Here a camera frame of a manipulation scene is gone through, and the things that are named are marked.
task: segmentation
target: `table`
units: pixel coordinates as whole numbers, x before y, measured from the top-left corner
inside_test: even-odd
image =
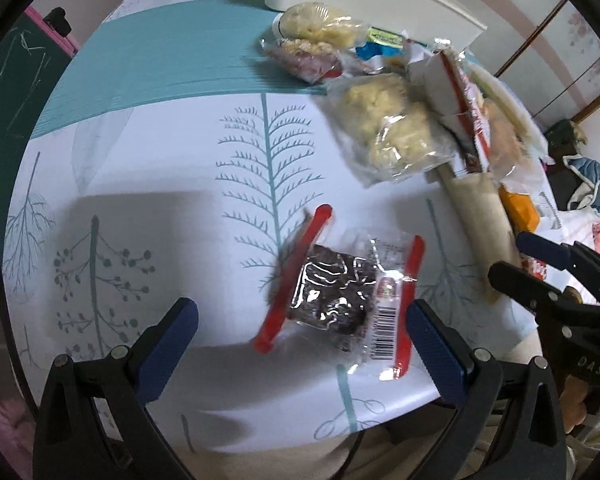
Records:
[[[275,14],[263,0],[125,0],[62,76],[20,165],[3,255],[36,399],[55,355],[131,344],[179,296],[198,304],[200,328],[148,406],[172,446],[307,444],[435,399],[416,352],[403,378],[379,381],[302,343],[251,349],[275,255],[320,203],[342,225],[421,235],[418,293],[472,346],[503,354],[535,328],[510,300],[481,304],[437,182],[365,188],[352,176],[320,88],[260,61]]]

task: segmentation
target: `orange object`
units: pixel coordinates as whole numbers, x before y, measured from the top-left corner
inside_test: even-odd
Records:
[[[540,217],[531,197],[529,195],[510,193],[502,186],[498,190],[498,195],[513,225],[513,229],[516,232],[535,232],[540,223]]]

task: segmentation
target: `pile of food packages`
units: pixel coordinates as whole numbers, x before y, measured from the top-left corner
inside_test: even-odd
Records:
[[[377,30],[317,2],[291,7],[277,22],[281,39],[264,53],[309,85],[326,87],[347,161],[373,184],[435,170],[461,218],[484,279],[505,260],[539,278],[546,269],[520,255],[514,234],[558,229],[543,191],[546,139],[524,105],[469,52],[447,40],[422,44]],[[349,232],[329,239],[329,206],[320,206],[282,269],[280,288],[254,340],[266,353],[286,322],[331,333],[352,356],[386,378],[401,376],[408,354],[397,330],[413,300],[424,253],[406,233]]]

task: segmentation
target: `beige roll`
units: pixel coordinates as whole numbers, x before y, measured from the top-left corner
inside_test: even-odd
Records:
[[[513,230],[496,185],[489,173],[472,173],[456,178],[448,164],[440,166],[438,174],[480,266],[485,297],[489,303],[495,303],[500,293],[489,284],[489,268],[499,261],[520,267]]]

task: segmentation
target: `chalkboard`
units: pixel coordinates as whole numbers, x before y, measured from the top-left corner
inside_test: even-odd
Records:
[[[71,57],[22,14],[0,42],[0,257],[13,184],[46,100]]]

